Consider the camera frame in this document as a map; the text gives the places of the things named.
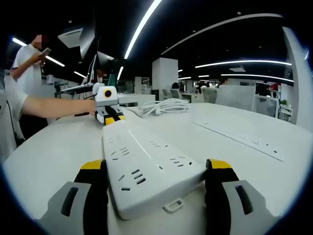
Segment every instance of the power strip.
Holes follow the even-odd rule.
[[[264,142],[258,140],[257,138],[253,138],[251,136],[245,134],[239,134],[229,129],[224,129],[220,125],[216,125],[214,123],[210,123],[208,121],[194,121],[196,125],[202,126],[206,129],[219,133],[223,136],[231,138],[232,140],[238,141],[246,146],[254,148],[262,153],[265,153],[279,161],[284,161],[284,156],[282,151],[278,150],[276,147],[272,146],[268,142]]]
[[[162,208],[204,180],[205,166],[129,120],[103,127],[103,149],[113,197],[123,219]]]

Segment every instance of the smartphone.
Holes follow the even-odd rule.
[[[41,54],[42,55],[49,55],[50,52],[51,52],[51,49],[47,47],[46,49],[43,50],[43,52],[41,52]]]

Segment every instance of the desk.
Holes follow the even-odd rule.
[[[137,103],[138,106],[142,106],[147,101],[155,101],[156,96],[154,94],[118,94],[119,104]]]
[[[205,165],[207,158],[229,162],[239,179],[248,180],[263,194],[273,215],[283,215],[308,173],[312,134],[254,112],[210,103],[189,105],[188,113],[162,114],[145,119],[129,110],[123,111],[128,121],[139,122],[200,164]],[[201,117],[285,148],[284,162],[192,123]],[[73,181],[85,162],[102,158],[101,127],[92,116],[62,118],[27,140],[4,163],[8,182],[31,218],[43,216],[50,197],[67,181]],[[184,206],[177,213],[167,214],[159,209],[129,221],[116,216],[109,197],[109,233],[203,234],[206,226],[204,194],[205,188],[201,185],[183,197]]]
[[[203,94],[182,93],[184,99],[188,99],[190,103],[204,103]]]

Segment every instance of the white t-shirt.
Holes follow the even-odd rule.
[[[26,62],[33,54],[40,53],[31,44],[21,47],[16,54],[12,68],[17,68]],[[30,66],[17,80],[20,89],[28,95],[38,96],[41,87],[40,61]]]
[[[0,162],[2,163],[16,149],[12,122],[14,131],[17,133],[18,137],[23,137],[19,119],[21,117],[22,106],[27,98],[27,95],[19,89],[16,81],[12,77],[6,76],[4,84],[6,99],[10,105],[11,114],[9,106],[6,104],[3,114],[0,115]]]

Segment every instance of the white cable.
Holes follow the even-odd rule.
[[[139,109],[143,111],[144,116],[149,115],[153,111],[155,111],[156,115],[161,113],[181,113],[189,109],[188,103],[188,100],[174,98],[164,101],[148,101]]]

